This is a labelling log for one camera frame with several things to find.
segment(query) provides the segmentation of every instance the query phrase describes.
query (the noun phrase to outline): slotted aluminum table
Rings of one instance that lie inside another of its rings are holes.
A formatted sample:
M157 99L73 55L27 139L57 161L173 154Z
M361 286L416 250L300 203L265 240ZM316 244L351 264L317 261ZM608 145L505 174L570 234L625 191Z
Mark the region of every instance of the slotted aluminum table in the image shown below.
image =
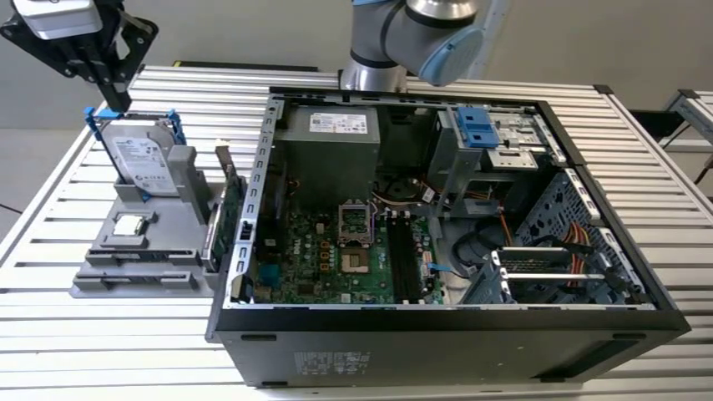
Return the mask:
M713 92L681 89L666 111L676 111L713 144Z
M231 142L241 173L251 170L271 85L335 88L336 75L148 67L132 109L176 108L197 165L217 180L216 138ZM65 293L115 198L116 174L85 130L0 245L3 401L713 399L713 210L617 98L592 86L485 81L436 89L412 80L409 91L549 102L693 331L581 386L248 388L221 347L203 339L211 299Z

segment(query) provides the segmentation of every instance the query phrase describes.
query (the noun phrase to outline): ram slot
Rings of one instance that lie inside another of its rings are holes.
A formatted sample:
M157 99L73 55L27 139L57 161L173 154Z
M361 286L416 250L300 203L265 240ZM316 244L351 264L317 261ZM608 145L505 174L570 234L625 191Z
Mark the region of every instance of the ram slot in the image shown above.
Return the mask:
M411 222L405 216L391 216L387 219L387 234L389 235L393 297L396 302L417 303L421 298L421 289L419 285L416 244L411 232Z

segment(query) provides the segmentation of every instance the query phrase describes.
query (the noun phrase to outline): black computer chassis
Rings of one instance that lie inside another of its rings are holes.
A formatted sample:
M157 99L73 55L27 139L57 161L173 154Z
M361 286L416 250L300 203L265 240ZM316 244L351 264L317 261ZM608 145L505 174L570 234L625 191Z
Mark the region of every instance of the black computer chassis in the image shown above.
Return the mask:
M464 104L534 107L566 153L566 167L577 172L601 211L602 222L614 233L648 289L640 295L641 301L656 309L405 311L379 307L311 309L299 305L224 309L228 269L223 268L207 340L224 344L247 385L584 382L690 330L548 102L271 88L271 100L299 104L335 104L328 101L335 97L341 104L379 104L389 100L417 107ZM280 112L271 110L267 121Z

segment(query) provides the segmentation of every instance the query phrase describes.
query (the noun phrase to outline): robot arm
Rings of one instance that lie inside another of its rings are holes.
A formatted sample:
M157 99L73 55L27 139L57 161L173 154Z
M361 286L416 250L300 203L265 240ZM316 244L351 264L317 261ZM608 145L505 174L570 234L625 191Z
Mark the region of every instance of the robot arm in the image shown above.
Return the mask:
M111 109L125 112L127 86L159 33L151 21L124 12L121 0L12 0L3 35L68 78L99 86ZM119 35L129 53L119 57Z
M475 0L353 0L353 6L343 89L399 91L404 69L435 86L460 78L483 44Z
M96 84L109 108L124 113L127 87L159 27L124 11L123 0L11 0L3 35L68 78ZM343 89L401 90L405 71L443 86L467 71L483 33L476 0L353 0L351 61ZM129 53L119 57L119 35Z

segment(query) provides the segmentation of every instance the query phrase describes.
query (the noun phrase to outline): power supply label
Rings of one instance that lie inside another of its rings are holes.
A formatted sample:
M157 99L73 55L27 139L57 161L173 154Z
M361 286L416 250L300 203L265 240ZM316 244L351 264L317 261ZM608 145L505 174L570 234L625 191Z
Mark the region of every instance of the power supply label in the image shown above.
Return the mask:
M160 146L149 139L116 137L113 144L131 177L128 180L152 195L176 192Z
M368 351L295 353L297 372L303 375L367 374L369 359Z
M309 116L309 131L333 134L368 134L367 116L364 114L313 113Z

